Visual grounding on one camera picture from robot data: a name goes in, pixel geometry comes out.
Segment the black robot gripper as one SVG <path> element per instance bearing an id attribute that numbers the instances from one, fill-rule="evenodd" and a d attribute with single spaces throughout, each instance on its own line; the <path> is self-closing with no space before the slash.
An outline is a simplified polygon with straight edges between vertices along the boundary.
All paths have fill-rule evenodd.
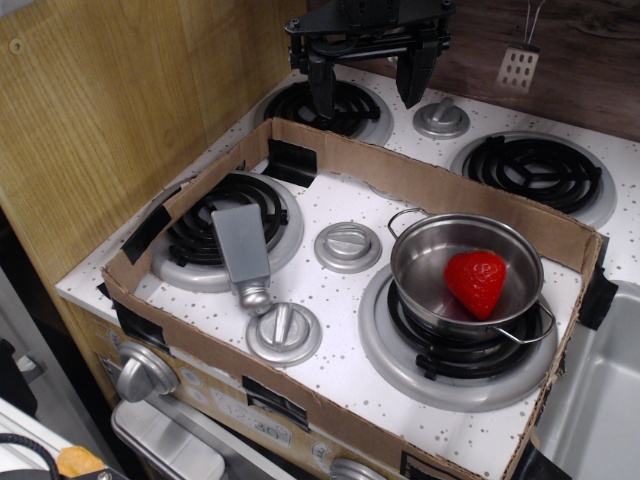
<path id="1" fill-rule="evenodd" d="M 395 56 L 407 109 L 423 97 L 436 59 L 449 46 L 452 1 L 330 1 L 285 24 L 290 65 L 308 70 L 316 113 L 334 117 L 333 64 Z"/>

